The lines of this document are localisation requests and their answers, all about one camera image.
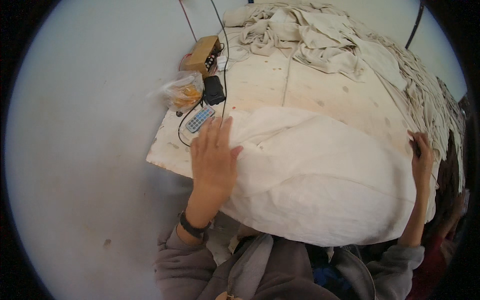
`hoodie sleeve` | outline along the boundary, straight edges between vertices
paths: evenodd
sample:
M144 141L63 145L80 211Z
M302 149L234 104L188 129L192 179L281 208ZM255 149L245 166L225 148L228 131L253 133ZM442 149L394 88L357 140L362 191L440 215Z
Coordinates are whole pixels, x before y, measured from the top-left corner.
M425 248L394 245L379 262L367 264L378 300L403 300L412 288L413 270L423 261Z
M155 281L163 298L197 299L216 269L213 255L205 246L185 244L177 235L177 227L158 237L158 253L154 263Z

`person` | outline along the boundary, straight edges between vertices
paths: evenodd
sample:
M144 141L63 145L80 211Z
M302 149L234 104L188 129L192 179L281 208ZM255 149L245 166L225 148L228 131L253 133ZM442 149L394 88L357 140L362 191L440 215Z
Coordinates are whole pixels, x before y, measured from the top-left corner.
M425 257L414 270L412 289L407 300L427 299L444 276L456 249L453 242L458 221L463 217L465 189L453 201L450 216L443 220L425 242Z
M193 191L180 223L160 234L154 263L157 286L165 299L344 299L318 283L306 245L261 233L243 243L223 264L216 266L206 248L204 233L230 196L237 177L237 157L242 147L230 149L232 118L209 118L191 145ZM396 245L379 261L364 264L355 255L335 248L331 266L348 282L354 299L405 299L412 286L412 271L423 260L420 245L433 154L423 133L409 132L420 155L412 159L416 201Z

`red wire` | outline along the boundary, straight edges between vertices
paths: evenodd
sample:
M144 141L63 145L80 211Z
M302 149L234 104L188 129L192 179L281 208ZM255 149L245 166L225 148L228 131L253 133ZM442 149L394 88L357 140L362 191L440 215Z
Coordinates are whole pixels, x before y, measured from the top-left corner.
M186 57L189 57L190 55L192 55L191 53L188 53L188 54L185 54L182 59L180 60L180 63L179 63L179 71L180 71L180 67L181 67L181 62L186 58Z
M185 11L185 8L183 7L183 3L181 2L181 0L179 0L179 2L180 2L180 5L181 5L181 8L183 9L183 13L185 14L185 18L187 18L188 26L190 26L190 30L192 31L193 38L195 39L195 43L196 43L197 38L195 36L195 33L193 33L193 28L192 28L192 25L190 24L190 20L188 19L187 12Z

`crumpled fabric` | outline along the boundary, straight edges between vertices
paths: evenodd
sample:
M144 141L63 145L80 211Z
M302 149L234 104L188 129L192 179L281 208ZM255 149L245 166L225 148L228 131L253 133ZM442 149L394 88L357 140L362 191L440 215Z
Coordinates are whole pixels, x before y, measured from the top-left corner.
M263 22L261 28L249 29L259 21ZM247 4L227 11L224 22L226 26L245 26L243 30L251 32L240 43L250 45L254 54L269 56L279 48L284 54L291 53L300 63L326 73L339 72L356 82L362 81L366 65L370 66L409 128L428 134L435 165L446 159L449 131L453 132L459 162L458 191L461 192L465 186L464 116L446 86L428 72L412 52L367 28L347 12L314 1ZM435 191L432 191L431 198L434 197Z
M309 5L247 5L224 14L226 26L245 26L239 42L253 54L270 56L276 48L293 48L293 59L325 73L339 72L363 82L369 65L393 86L403 90L395 57L382 45L357 38L345 15L323 13Z
M230 116L230 146L243 151L222 212L258 231L322 247L402 234L416 190L411 161L390 144L296 108Z

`black wristband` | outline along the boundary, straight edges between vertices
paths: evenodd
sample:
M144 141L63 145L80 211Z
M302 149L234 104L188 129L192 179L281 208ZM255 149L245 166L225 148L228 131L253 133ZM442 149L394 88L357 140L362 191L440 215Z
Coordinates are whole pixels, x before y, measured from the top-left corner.
M188 232L190 233L191 235L193 235L194 237L198 238L198 239L201 239L202 238L202 233L205 232L205 230L207 230L209 227L210 227L210 224L212 222L208 222L207 226L205 226L204 228L195 228L193 227L190 222L187 220L187 217L185 216L185 211L182 211L181 215L180 215L180 225L182 225L182 227Z

